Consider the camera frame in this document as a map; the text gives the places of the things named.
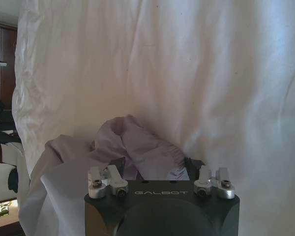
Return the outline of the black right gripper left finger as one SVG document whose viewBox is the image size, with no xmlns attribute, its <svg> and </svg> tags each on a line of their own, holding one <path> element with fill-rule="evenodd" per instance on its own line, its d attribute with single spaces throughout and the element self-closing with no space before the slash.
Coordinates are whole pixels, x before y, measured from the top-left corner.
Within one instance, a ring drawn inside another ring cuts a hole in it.
<svg viewBox="0 0 295 236">
<path fill-rule="evenodd" d="M 112 160 L 107 167 L 100 170 L 93 166 L 88 171 L 88 196 L 104 198 L 110 188 L 111 194 L 123 198 L 128 193 L 128 181 L 122 178 L 125 159 Z"/>
</svg>

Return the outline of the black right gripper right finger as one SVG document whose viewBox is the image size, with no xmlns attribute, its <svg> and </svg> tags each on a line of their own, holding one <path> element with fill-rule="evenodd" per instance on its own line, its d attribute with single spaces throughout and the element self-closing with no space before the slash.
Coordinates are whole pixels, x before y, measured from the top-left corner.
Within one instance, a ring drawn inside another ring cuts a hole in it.
<svg viewBox="0 0 295 236">
<path fill-rule="evenodd" d="M 233 199 L 235 197 L 235 187 L 226 167 L 220 167 L 213 176 L 209 166 L 201 160 L 185 158 L 184 162 L 189 178 L 194 181 L 194 193 L 199 198 L 208 198 L 212 195 L 214 188 L 219 198 Z"/>
</svg>

